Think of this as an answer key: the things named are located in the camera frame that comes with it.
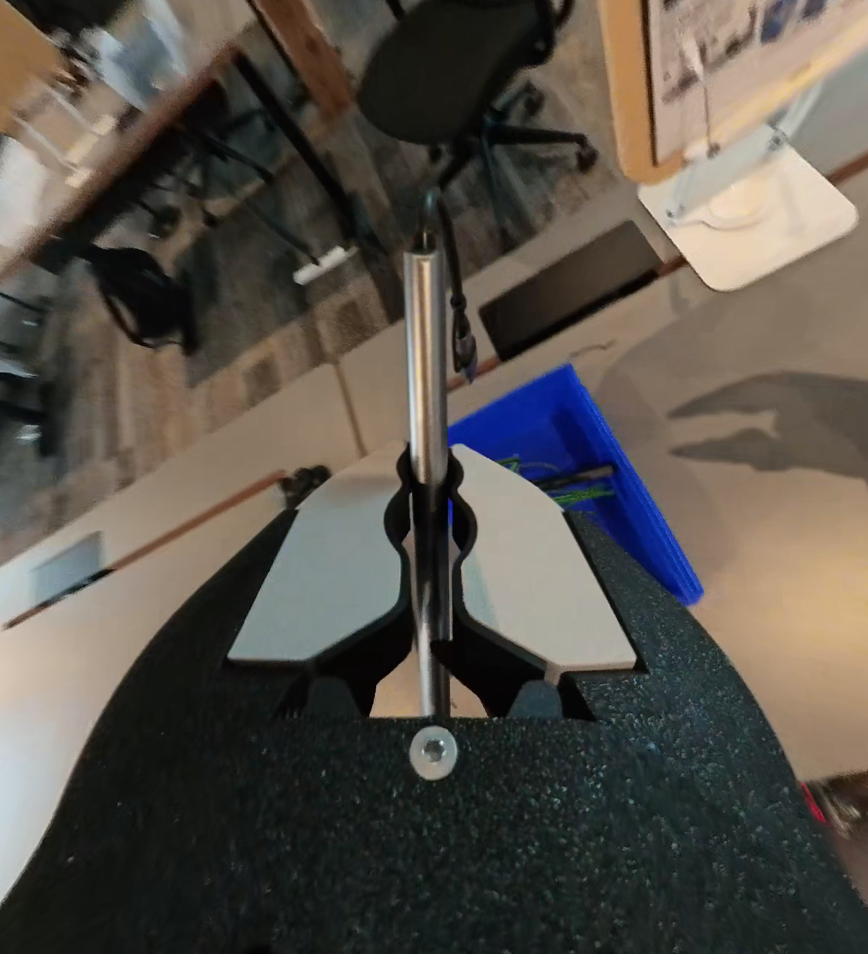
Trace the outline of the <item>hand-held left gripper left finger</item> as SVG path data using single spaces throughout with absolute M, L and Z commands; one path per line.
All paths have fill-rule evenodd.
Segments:
M 361 713 L 414 640 L 407 445 L 394 441 L 333 475 L 297 508 L 229 649 L 241 668 L 293 681 L 290 710 L 317 681 L 346 685 Z

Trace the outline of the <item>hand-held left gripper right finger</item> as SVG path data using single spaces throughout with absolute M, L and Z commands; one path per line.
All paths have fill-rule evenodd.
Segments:
M 566 512 L 470 447 L 451 448 L 452 639 L 438 661 L 488 717 L 594 717 L 581 680 L 632 672 L 628 629 Z

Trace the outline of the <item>white monitor stand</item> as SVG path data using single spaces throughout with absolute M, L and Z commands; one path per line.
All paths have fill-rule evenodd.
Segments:
M 700 280 L 732 292 L 845 238 L 856 206 L 802 158 L 780 129 L 762 125 L 697 155 L 638 197 Z

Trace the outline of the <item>silver metal rod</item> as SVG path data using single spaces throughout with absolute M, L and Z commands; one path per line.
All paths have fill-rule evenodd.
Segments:
M 418 230 L 403 258 L 414 595 L 420 711 L 450 713 L 450 677 L 435 647 L 451 636 L 448 544 L 446 303 L 440 240 Z

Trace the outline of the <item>blue plastic bin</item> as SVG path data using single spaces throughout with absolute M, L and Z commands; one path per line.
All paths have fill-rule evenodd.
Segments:
M 591 520 L 683 605 L 704 596 L 664 514 L 571 364 L 450 424 L 448 438 Z

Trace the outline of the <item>black office chair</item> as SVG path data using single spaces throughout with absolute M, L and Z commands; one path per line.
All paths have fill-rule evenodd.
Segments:
M 510 123 L 523 108 L 537 116 L 546 97 L 527 71 L 547 64 L 572 1 L 428 1 L 395 14 L 371 54 L 357 91 L 363 117 L 399 142 L 450 156 L 445 190 L 475 159 L 494 177 L 496 146 L 571 146 L 580 172 L 599 157 L 586 135 Z

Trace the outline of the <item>wooden edged desk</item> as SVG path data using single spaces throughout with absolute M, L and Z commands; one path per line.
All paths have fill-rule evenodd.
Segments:
M 358 216 L 354 197 L 346 193 L 332 175 L 303 129 L 249 59 L 244 50 L 247 36 L 248 30 L 241 30 L 213 50 L 211 55 L 203 56 L 198 70 L 192 76 L 161 93 L 153 108 L 143 113 L 127 131 L 106 137 L 105 150 L 76 186 L 67 185 L 65 179 L 58 178 L 47 182 L 40 197 L 36 223 L 28 226 L 22 237 L 9 247 L 0 246 L 0 282 L 9 280 L 30 264 L 47 259 L 49 254 L 46 249 L 56 242 L 64 241 L 73 245 L 74 239 L 68 237 L 71 226 L 81 221 L 101 197 L 112 194 L 117 183 L 125 179 L 135 166 L 153 156 L 155 145 L 160 144 L 169 133 L 180 131 L 183 114 L 217 78 L 218 73 L 230 64 L 247 83 L 262 113 L 296 150 L 329 197 L 345 237 L 359 239 L 367 235 L 368 222 Z

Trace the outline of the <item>wood framed display board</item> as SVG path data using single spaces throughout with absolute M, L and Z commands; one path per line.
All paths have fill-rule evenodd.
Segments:
M 619 168 L 662 182 L 868 53 L 868 1 L 598 2 Z

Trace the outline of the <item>small black clamp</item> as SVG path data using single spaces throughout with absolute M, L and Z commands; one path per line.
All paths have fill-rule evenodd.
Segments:
M 324 465 L 300 468 L 276 482 L 284 509 L 297 509 L 310 495 L 332 477 L 332 471 Z

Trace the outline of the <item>white power strip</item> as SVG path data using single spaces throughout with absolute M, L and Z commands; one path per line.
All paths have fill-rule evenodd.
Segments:
M 293 273 L 293 282 L 306 287 L 350 261 L 358 252 L 356 244 L 333 245 L 323 255 L 315 256 L 298 267 Z

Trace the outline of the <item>black backpack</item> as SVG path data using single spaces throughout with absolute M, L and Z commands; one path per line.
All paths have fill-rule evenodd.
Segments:
M 175 342 L 184 355 L 196 354 L 200 340 L 191 292 L 152 254 L 89 245 L 82 258 L 109 316 L 132 343 L 157 349 Z

